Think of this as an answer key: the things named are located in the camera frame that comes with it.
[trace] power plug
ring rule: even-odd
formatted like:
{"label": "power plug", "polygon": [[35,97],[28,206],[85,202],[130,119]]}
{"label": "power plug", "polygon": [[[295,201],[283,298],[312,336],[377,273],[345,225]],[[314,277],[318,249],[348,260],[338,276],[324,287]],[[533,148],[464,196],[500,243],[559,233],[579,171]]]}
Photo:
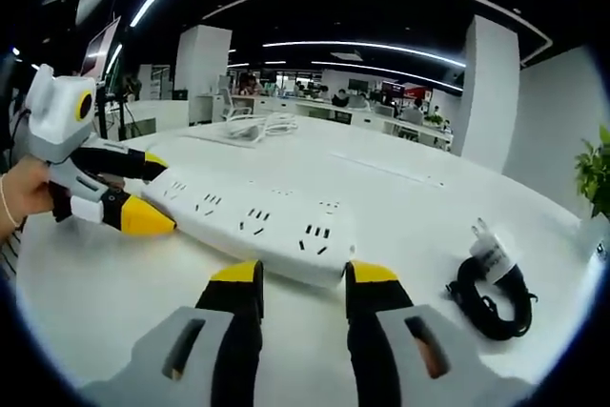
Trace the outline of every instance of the power plug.
{"label": "power plug", "polygon": [[472,231],[477,241],[470,248],[470,256],[478,260],[485,279],[495,284],[515,267],[516,262],[508,255],[498,236],[489,229],[482,218],[477,220],[477,225],[472,226]]}

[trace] gray gripper housing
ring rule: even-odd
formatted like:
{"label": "gray gripper housing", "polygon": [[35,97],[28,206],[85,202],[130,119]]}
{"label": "gray gripper housing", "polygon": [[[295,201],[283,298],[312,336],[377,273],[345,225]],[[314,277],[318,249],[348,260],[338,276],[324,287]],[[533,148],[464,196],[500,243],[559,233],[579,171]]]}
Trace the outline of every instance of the gray gripper housing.
{"label": "gray gripper housing", "polygon": [[[214,365],[234,314],[181,307],[140,338],[132,360],[108,381],[85,386],[81,395],[101,407],[209,407]],[[194,340],[180,379],[170,363],[185,334],[196,326]]]}
{"label": "gray gripper housing", "polygon": [[[518,378],[504,378],[483,364],[473,338],[428,305],[377,312],[398,373],[404,407],[510,407],[530,393]],[[431,378],[407,323],[424,324],[426,343],[444,358],[447,372]]]}

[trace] white table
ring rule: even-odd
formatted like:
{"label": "white table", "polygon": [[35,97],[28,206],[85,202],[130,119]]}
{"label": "white table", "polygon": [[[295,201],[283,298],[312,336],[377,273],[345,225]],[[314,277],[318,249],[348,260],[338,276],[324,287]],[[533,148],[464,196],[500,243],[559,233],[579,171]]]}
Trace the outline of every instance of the white table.
{"label": "white table", "polygon": [[[170,165],[235,173],[270,187],[340,199],[356,216],[356,257],[393,269],[415,303],[428,303],[478,341],[505,376],[536,381],[586,312],[599,268],[576,254],[579,221],[504,176],[390,135],[298,117],[293,135],[256,149],[140,137]],[[197,134],[210,126],[190,128]],[[141,183],[130,182],[136,191]],[[539,296],[529,333],[497,343],[476,335],[443,294],[482,216],[511,234],[529,289]],[[129,238],[80,220],[32,217],[22,238],[18,302],[43,347],[77,385],[113,376],[135,341],[177,307],[193,306],[211,274],[235,261],[183,234]],[[266,274],[264,347],[256,405],[356,405],[343,286],[310,288]],[[499,303],[506,317],[505,304]]]}
{"label": "white table", "polygon": [[253,101],[253,113],[254,114],[269,114],[272,112],[289,112],[293,114],[300,114],[303,116],[309,116],[312,109],[317,111],[325,112],[340,112],[347,113],[352,116],[352,126],[358,126],[360,128],[369,129],[376,132],[393,133],[394,126],[406,128],[411,131],[420,132],[425,135],[429,135],[434,138],[438,138],[447,143],[453,141],[453,135],[447,132],[441,132],[437,129],[420,126],[418,124],[410,123],[389,116],[381,116],[374,112],[341,108],[332,105],[330,102],[314,101],[312,99],[305,99],[302,97],[269,97],[264,95],[234,95],[235,101],[245,100]]}

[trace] potted plant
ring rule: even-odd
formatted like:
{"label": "potted plant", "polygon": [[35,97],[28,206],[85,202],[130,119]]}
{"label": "potted plant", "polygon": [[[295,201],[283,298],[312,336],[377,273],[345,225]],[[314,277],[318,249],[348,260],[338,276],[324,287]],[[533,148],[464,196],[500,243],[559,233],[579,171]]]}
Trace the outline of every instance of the potted plant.
{"label": "potted plant", "polygon": [[586,152],[576,156],[578,192],[593,204],[591,216],[610,216],[610,132],[600,126],[601,144],[582,140]]}
{"label": "potted plant", "polygon": [[436,113],[428,114],[423,119],[425,119],[429,123],[436,124],[437,126],[440,126],[442,124],[442,122],[444,121],[444,119],[442,119],[442,116],[440,116],[439,114],[436,114]]}
{"label": "potted plant", "polygon": [[610,132],[600,126],[600,145],[582,140],[585,153],[576,156],[578,193],[593,205],[591,218],[582,220],[580,238],[586,255],[607,258],[610,241]]}

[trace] wrist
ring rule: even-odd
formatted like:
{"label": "wrist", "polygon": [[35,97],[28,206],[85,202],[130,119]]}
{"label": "wrist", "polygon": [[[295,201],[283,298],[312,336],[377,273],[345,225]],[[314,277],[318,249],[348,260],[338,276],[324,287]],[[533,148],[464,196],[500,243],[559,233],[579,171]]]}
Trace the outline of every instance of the wrist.
{"label": "wrist", "polygon": [[6,173],[0,178],[0,227],[3,232],[7,229],[14,231],[21,225],[26,217],[23,212],[23,205],[19,201],[10,174]]}

